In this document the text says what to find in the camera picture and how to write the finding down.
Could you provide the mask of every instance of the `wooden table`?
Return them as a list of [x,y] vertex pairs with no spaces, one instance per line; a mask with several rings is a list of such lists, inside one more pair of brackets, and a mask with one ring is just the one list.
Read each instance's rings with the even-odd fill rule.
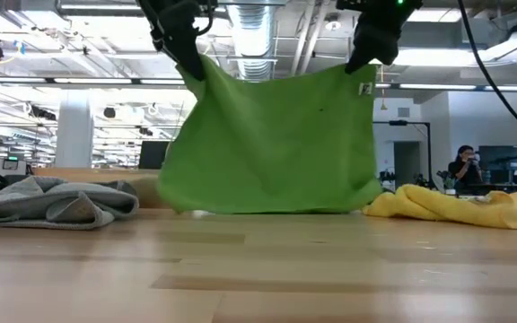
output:
[[162,210],[0,229],[2,322],[517,323],[517,231]]

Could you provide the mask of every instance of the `door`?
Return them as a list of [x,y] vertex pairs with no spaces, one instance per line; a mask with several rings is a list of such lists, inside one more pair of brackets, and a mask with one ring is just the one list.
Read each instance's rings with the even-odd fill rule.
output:
[[420,143],[394,142],[396,188],[404,184],[414,184],[420,170]]

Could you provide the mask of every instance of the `computer monitor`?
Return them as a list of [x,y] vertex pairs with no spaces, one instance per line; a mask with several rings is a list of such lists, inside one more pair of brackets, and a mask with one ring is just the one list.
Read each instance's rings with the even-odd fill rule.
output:
[[480,146],[478,154],[482,170],[517,171],[517,146]]
[[2,166],[3,170],[17,170],[19,168],[19,161],[13,159],[4,160],[4,164]]
[[165,160],[169,142],[143,141],[141,144],[140,170],[159,170]]

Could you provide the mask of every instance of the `small tag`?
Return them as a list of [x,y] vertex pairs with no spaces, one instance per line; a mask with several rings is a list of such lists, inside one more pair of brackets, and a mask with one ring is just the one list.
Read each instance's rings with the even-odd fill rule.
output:
[[372,83],[360,83],[358,89],[358,95],[371,95],[372,94]]

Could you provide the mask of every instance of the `woman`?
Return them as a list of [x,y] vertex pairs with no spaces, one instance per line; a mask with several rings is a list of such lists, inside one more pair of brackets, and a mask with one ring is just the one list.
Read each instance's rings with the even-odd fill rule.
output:
[[463,145],[458,150],[456,160],[448,165],[448,172],[452,174],[461,186],[482,183],[482,172],[478,166],[474,148]]

